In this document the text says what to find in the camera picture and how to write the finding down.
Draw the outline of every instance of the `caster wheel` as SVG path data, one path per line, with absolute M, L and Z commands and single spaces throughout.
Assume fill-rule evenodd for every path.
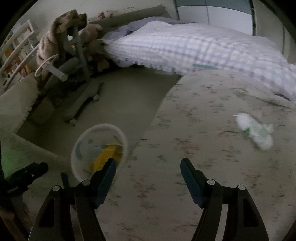
M 94 100 L 94 101 L 98 101 L 99 99 L 100 99 L 99 95 L 95 95 L 95 96 L 93 97 L 93 100 Z
M 72 125 L 72 126 L 75 126 L 76 125 L 76 120 L 75 119 L 72 119 L 69 121 L 69 123 Z

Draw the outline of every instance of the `metal screw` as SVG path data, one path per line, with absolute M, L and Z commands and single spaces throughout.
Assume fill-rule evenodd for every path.
M 82 185 L 83 185 L 83 186 L 88 186 L 90 183 L 91 183 L 90 180 L 84 180 L 84 181 L 82 182 Z
M 209 180 L 207 181 L 207 183 L 208 183 L 209 185 L 215 185 L 215 184 L 216 184 L 216 182 L 215 182 L 213 179 L 209 179 Z
M 246 187 L 244 185 L 239 185 L 239 190 L 244 191 L 246 190 Z
M 59 190 L 59 186 L 54 186 L 54 187 L 52 188 L 52 190 L 53 190 L 54 192 L 58 191 L 58 190 Z

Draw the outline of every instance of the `yellow object in bin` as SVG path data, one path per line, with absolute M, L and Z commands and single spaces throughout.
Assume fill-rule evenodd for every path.
M 109 158 L 113 158 L 116 161 L 116 165 L 119 165 L 122 156 L 122 146 L 119 145 L 110 145 L 102 150 L 100 155 L 94 160 L 94 163 L 91 164 L 91 169 L 95 173 L 103 169 L 104 165 Z

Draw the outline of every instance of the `white plastic bin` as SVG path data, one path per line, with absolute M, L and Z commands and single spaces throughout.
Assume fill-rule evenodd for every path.
M 104 145 L 122 145 L 120 163 L 127 159 L 128 142 L 122 130 L 111 124 L 95 125 L 78 138 L 71 153 L 72 171 L 79 182 L 92 177 L 90 165 L 100 154 Z

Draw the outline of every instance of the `headboard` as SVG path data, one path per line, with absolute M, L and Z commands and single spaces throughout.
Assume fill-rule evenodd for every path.
M 104 28 L 102 32 L 102 36 L 103 36 L 107 32 L 113 31 L 120 26 L 126 25 L 133 21 L 137 21 L 143 18 L 148 18 L 153 16 L 162 16 L 162 17 L 168 17 L 168 18 L 170 17 L 165 7 L 162 5 L 159 5 L 156 7 L 123 13 L 120 15 L 116 15 L 112 18 L 104 18 L 102 20 L 92 21 L 90 23 L 101 25 Z

